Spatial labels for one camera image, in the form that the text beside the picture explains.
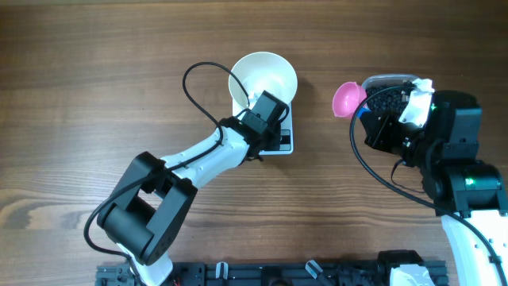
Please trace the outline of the pink scoop blue handle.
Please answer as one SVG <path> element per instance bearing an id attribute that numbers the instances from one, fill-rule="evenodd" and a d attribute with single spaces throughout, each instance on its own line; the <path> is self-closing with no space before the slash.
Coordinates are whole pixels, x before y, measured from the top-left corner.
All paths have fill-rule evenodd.
<path id="1" fill-rule="evenodd" d="M 343 83 L 333 96 L 332 109 L 337 118 L 352 118 L 359 104 L 367 98 L 367 92 L 356 82 Z"/>

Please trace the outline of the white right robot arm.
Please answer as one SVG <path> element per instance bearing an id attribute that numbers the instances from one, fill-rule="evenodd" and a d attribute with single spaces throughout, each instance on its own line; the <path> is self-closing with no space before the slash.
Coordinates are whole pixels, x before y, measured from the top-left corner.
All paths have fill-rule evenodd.
<path id="1" fill-rule="evenodd" d="M 382 185 L 440 217 L 460 284 L 505 285 L 507 194 L 499 170 L 476 157 L 482 113 L 473 95 L 436 91 L 421 111 L 426 120 L 420 124 L 361 107 L 352 118 L 362 122 L 366 145 L 418 168 L 428 200 L 396 187 L 359 160 Z"/>

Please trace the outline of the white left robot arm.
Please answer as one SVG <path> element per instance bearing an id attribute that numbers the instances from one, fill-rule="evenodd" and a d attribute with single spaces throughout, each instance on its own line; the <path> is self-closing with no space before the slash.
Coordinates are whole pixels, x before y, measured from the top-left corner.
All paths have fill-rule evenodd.
<path id="1" fill-rule="evenodd" d="M 175 240 L 199 188 L 280 139 L 291 97 L 263 91 L 253 108 L 217 122 L 212 135 L 163 158 L 137 155 L 110 197 L 93 214 L 127 258 L 137 283 L 161 285 L 172 271 L 167 249 Z"/>

